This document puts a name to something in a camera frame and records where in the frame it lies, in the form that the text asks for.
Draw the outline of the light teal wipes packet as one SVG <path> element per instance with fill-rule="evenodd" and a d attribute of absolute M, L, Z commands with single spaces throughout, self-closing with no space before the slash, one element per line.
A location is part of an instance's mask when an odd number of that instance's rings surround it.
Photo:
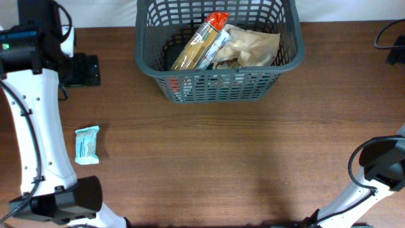
<path fill-rule="evenodd" d="M 79 165 L 94 165 L 99 163 L 96 155 L 98 126 L 78 129 L 76 133 L 75 162 Z"/>

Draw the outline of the red orange pasta package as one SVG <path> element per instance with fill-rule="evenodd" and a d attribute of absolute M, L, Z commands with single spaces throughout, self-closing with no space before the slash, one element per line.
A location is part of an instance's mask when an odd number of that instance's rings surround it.
<path fill-rule="evenodd" d="M 214 47 L 229 13 L 216 11 L 209 14 L 171 66 L 170 70 L 197 70 L 204 56 Z"/>

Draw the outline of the colourful tissue pack bundle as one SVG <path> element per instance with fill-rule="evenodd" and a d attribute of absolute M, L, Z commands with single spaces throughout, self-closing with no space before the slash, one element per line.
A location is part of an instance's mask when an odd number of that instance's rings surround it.
<path fill-rule="evenodd" d="M 222 30 L 211 47 L 206 51 L 201 61 L 198 63 L 197 70 L 205 70 L 213 61 L 220 48 L 228 41 L 230 35 L 226 30 Z"/>

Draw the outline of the brown chocolate snack pouch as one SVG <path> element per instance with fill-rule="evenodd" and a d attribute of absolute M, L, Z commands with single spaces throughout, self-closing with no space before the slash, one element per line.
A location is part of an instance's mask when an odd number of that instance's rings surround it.
<path fill-rule="evenodd" d="M 232 58 L 229 60 L 213 60 L 212 63 L 215 70 L 236 70 L 239 68 L 245 68 L 239 63 L 238 58 Z"/>

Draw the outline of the beige kraft paper pouch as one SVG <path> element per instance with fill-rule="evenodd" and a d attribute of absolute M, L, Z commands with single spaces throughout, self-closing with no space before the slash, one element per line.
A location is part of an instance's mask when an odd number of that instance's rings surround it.
<path fill-rule="evenodd" d="M 213 60 L 238 58 L 245 68 L 268 67 L 275 61 L 280 46 L 280 33 L 244 30 L 231 24 L 226 24 L 225 30 L 230 37 Z"/>

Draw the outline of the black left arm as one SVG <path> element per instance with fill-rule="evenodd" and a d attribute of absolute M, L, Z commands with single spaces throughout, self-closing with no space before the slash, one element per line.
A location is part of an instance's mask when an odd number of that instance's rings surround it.
<path fill-rule="evenodd" d="M 8 217 L 69 227 L 129 227 L 103 201 L 96 176 L 78 178 L 66 150 L 59 102 L 66 88 L 98 86 L 95 55 L 76 53 L 75 31 L 53 0 L 19 0 L 18 25 L 1 32 L 1 89 L 13 117 L 21 195 Z"/>

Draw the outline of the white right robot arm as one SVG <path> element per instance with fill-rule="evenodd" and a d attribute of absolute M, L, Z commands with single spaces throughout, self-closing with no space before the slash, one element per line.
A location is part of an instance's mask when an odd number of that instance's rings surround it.
<path fill-rule="evenodd" d="M 382 199 L 404 189 L 404 127 L 396 135 L 373 137 L 349 158 L 351 183 L 327 206 L 304 220 L 303 227 L 356 227 Z"/>

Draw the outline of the grey plastic lattice basket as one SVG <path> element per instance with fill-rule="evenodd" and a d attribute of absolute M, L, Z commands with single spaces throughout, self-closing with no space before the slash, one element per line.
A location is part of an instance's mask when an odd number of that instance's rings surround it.
<path fill-rule="evenodd" d="M 229 13 L 228 23 L 241 29 L 280 34 L 270 66 L 235 70 L 170 68 L 212 12 Z M 304 59 L 301 24 L 294 0 L 182 1 L 145 0 L 137 3 L 135 61 L 175 103 L 255 101 L 267 94 L 282 73 Z"/>

